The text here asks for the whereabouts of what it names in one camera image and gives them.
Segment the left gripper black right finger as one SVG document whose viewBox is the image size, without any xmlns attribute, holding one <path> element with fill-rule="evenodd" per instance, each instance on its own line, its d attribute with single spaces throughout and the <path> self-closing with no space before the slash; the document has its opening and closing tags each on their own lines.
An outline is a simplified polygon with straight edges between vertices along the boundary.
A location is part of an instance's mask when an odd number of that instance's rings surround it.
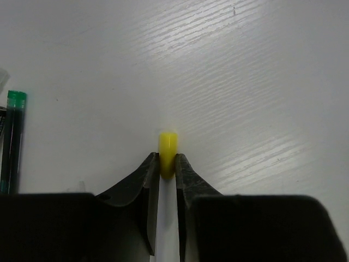
<svg viewBox="0 0 349 262">
<path fill-rule="evenodd" d="M 223 195 L 175 159 L 181 261 L 340 261 L 324 206 L 306 195 Z"/>
</svg>

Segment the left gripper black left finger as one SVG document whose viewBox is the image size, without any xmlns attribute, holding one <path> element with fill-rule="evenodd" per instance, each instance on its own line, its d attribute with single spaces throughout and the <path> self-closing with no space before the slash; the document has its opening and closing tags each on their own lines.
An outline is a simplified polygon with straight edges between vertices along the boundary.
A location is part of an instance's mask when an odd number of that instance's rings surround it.
<svg viewBox="0 0 349 262">
<path fill-rule="evenodd" d="M 106 191 L 1 196 L 1 261 L 149 261 L 159 155 Z"/>
</svg>

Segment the white marker yellow cap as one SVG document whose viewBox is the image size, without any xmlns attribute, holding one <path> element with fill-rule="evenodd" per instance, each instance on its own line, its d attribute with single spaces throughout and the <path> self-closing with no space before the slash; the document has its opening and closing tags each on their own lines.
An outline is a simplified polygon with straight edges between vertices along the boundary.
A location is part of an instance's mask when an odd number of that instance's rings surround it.
<svg viewBox="0 0 349 262">
<path fill-rule="evenodd" d="M 159 135 L 160 181 L 155 261 L 180 261 L 175 181 L 178 135 Z"/>
</svg>

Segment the dark green capped pen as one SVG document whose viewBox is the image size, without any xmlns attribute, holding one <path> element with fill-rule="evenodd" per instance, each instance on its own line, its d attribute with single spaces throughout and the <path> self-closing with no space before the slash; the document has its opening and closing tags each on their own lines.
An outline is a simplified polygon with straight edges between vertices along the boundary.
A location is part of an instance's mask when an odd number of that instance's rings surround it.
<svg viewBox="0 0 349 262">
<path fill-rule="evenodd" d="M 26 104 L 25 92 L 8 91 L 1 165 L 1 194 L 16 194 L 18 191 Z"/>
</svg>

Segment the clear pen cap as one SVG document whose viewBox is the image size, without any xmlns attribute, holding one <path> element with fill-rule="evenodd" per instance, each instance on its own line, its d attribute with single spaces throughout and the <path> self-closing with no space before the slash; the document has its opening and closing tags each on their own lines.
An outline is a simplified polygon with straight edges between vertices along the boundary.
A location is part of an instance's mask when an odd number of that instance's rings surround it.
<svg viewBox="0 0 349 262">
<path fill-rule="evenodd" d="M 86 192 L 86 186 L 84 181 L 79 181 L 78 187 L 77 187 L 77 192 L 79 193 L 85 193 Z"/>
</svg>

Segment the black patterned pen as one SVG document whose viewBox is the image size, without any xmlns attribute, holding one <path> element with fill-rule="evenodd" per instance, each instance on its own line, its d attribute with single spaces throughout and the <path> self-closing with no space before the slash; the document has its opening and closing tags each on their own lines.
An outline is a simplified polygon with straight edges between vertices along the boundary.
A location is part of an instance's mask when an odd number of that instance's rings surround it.
<svg viewBox="0 0 349 262">
<path fill-rule="evenodd" d="M 0 106 L 0 139 L 2 139 L 4 135 L 4 125 L 5 125 L 6 114 L 7 114 L 7 108 Z"/>
</svg>

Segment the clear green gel pen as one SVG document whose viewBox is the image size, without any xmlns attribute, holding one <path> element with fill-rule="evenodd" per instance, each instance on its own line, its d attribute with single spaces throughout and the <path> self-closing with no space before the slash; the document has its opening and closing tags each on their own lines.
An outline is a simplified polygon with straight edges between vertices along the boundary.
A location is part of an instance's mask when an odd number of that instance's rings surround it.
<svg viewBox="0 0 349 262">
<path fill-rule="evenodd" d="M 9 79 L 9 73 L 1 68 L 0 69 L 0 91 L 2 92 L 4 89 L 4 86 L 6 85 L 6 83 L 8 82 Z"/>
</svg>

